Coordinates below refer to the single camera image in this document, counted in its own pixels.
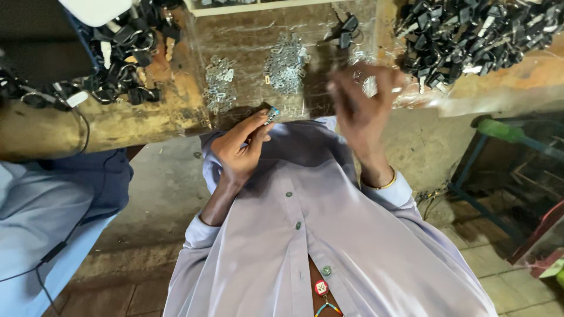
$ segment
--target blue jeans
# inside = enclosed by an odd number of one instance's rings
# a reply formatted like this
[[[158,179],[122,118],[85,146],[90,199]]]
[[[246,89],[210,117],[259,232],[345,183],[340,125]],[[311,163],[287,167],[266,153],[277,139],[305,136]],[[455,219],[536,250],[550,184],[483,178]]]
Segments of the blue jeans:
[[[32,270],[76,224],[39,275],[54,299],[106,225],[129,201],[125,149],[29,164],[0,162],[0,280]],[[40,317],[49,306],[35,271],[0,282],[0,316]]]

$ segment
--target gold bracelet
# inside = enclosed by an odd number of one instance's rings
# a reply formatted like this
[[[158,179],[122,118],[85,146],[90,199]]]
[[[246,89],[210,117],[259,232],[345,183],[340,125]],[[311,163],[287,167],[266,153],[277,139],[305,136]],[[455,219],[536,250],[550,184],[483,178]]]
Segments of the gold bracelet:
[[[384,188],[388,188],[395,182],[395,169],[391,166],[390,166],[390,168],[394,172],[394,178],[391,179],[391,182],[388,185],[384,185],[382,187],[376,187],[377,190],[383,190]]]

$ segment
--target shirt cuff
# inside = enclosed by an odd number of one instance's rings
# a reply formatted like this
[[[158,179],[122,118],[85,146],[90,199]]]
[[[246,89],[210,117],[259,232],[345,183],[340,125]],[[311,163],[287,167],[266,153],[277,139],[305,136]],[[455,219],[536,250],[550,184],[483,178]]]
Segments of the shirt cuff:
[[[215,238],[221,227],[208,226],[200,220],[199,211],[190,225],[186,229],[186,242],[184,247],[188,249],[204,249],[210,248],[215,242]]]
[[[360,190],[366,197],[382,205],[387,210],[398,209],[411,198],[411,187],[403,175],[395,170],[395,182],[382,190],[365,185],[360,182]]]

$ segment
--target wooden table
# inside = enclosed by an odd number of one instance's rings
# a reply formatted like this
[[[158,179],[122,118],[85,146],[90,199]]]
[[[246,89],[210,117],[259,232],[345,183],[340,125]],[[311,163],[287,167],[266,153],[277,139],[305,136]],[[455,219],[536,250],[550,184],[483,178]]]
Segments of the wooden table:
[[[184,39],[175,47],[171,63],[164,59],[160,44],[160,53],[147,69],[162,88],[163,100],[138,106],[126,100],[101,105],[92,98],[82,103],[80,110],[91,127],[87,152],[228,129],[262,102],[282,111],[279,121],[332,115],[325,84],[326,73],[337,58],[333,44],[323,39],[337,25],[336,11],[341,16],[350,11],[359,18],[364,35],[360,50],[377,64],[394,65],[403,53],[403,44],[393,37],[397,9],[391,0],[353,0],[198,18],[176,9],[173,14],[184,30]],[[297,33],[312,56],[303,94],[283,96],[264,83],[263,64],[280,32]],[[232,84],[239,95],[238,107],[217,116],[207,111],[201,97],[206,86],[204,68],[215,54],[237,61]],[[563,37],[555,39],[549,52],[532,52],[510,69],[461,78],[448,97],[436,91],[420,95],[413,81],[398,106],[469,109],[492,99],[531,104],[562,99],[564,61],[558,56],[564,56]],[[83,147],[85,136],[85,123],[75,113],[31,109],[20,103],[0,109],[0,160],[70,155]]]

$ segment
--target round badge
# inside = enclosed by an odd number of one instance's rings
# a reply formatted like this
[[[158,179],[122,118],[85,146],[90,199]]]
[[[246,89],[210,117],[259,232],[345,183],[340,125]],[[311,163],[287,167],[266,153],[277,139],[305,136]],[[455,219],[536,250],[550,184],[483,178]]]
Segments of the round badge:
[[[315,283],[315,293],[319,296],[323,296],[329,293],[329,285],[324,280],[319,280]]]

